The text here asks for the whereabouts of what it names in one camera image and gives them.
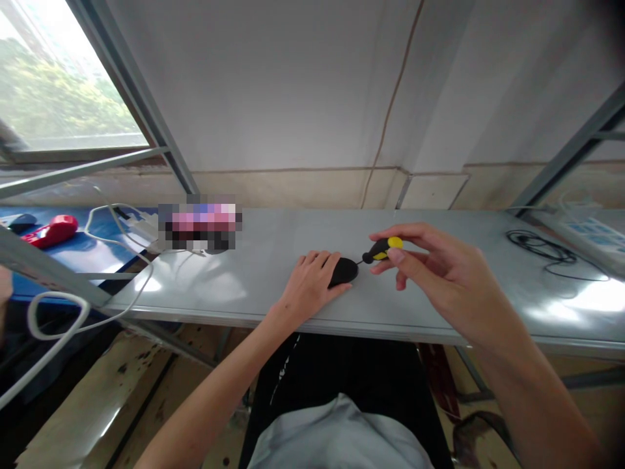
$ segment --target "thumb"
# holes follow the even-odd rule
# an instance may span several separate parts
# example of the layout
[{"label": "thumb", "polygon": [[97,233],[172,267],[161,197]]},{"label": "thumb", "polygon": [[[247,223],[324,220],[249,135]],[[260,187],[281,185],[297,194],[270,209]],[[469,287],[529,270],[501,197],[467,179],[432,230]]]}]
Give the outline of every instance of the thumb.
[{"label": "thumb", "polygon": [[406,254],[403,249],[391,248],[387,255],[400,272],[420,286],[425,293],[434,293],[444,286],[445,279],[433,273],[416,257]]},{"label": "thumb", "polygon": [[351,283],[340,283],[339,285],[336,285],[335,287],[330,288],[327,291],[327,302],[330,303],[330,301],[334,300],[335,298],[340,297],[343,293],[345,293],[350,288],[352,288]]}]

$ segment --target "gray table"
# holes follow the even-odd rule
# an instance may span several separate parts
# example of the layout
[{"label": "gray table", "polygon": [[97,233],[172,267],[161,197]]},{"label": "gray table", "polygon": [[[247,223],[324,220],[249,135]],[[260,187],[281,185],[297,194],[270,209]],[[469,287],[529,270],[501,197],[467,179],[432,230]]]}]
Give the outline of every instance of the gray table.
[{"label": "gray table", "polygon": [[[512,304],[549,352],[604,358],[625,356],[625,285],[576,281],[542,271],[540,257],[512,245],[511,229],[529,226],[502,212],[443,210],[281,210],[243,212],[236,249],[199,257],[161,254],[130,315],[139,319],[254,327],[280,297],[296,259],[309,250],[340,251],[359,260],[368,235],[395,223],[426,221],[485,254]],[[395,291],[395,274],[373,276],[361,264],[354,288],[301,330],[464,345],[465,341],[415,285]],[[600,277],[592,267],[568,274]],[[147,275],[141,272],[107,305],[125,308]]]}]

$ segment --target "window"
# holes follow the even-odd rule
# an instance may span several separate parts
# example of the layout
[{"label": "window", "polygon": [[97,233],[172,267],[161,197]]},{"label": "window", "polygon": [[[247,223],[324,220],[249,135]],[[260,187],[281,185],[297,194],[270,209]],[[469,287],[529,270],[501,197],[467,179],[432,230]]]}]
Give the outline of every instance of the window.
[{"label": "window", "polygon": [[148,146],[64,0],[0,0],[0,143],[16,163]]}]

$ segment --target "tree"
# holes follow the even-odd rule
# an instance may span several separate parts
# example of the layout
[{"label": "tree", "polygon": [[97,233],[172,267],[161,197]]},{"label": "tree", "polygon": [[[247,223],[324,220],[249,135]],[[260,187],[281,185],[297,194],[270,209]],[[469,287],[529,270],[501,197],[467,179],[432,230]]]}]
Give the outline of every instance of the tree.
[{"label": "tree", "polygon": [[0,117],[26,142],[139,131],[110,81],[70,74],[13,38],[0,40]]}]

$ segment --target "left hand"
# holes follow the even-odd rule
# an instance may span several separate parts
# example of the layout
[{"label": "left hand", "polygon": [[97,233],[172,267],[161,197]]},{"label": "left hand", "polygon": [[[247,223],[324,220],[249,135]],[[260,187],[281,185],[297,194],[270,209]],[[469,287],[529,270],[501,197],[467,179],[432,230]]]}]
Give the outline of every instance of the left hand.
[{"label": "left hand", "polygon": [[310,251],[298,259],[282,298],[272,308],[274,314],[287,320],[293,331],[352,288],[351,283],[341,283],[331,289],[327,287],[339,259],[340,253],[330,254],[328,251]]}]

